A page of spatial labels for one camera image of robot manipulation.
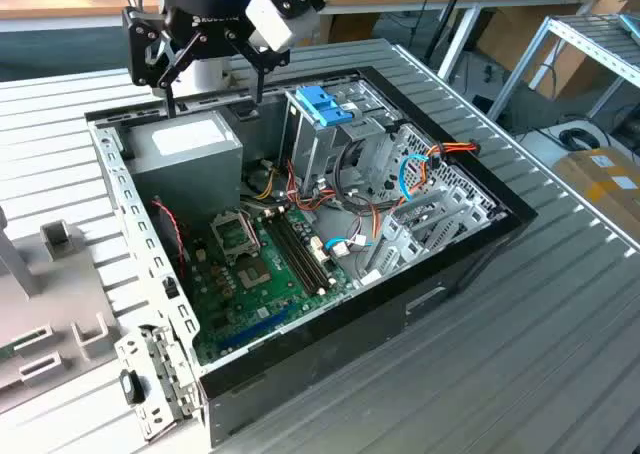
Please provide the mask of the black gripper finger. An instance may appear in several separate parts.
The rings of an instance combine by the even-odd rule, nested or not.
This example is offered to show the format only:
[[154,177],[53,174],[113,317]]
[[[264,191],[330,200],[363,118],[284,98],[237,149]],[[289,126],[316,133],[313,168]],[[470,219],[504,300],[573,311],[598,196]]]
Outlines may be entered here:
[[159,14],[126,7],[122,12],[127,39],[127,68],[133,83],[147,86],[164,100],[169,118],[176,115],[172,84],[208,47],[198,17],[172,7]]
[[287,66],[290,62],[290,51],[276,52],[271,48],[260,51],[254,47],[248,39],[245,39],[234,31],[224,30],[226,41],[234,50],[244,57],[254,70],[254,80],[250,88],[250,94],[256,104],[263,99],[265,76],[277,67]]

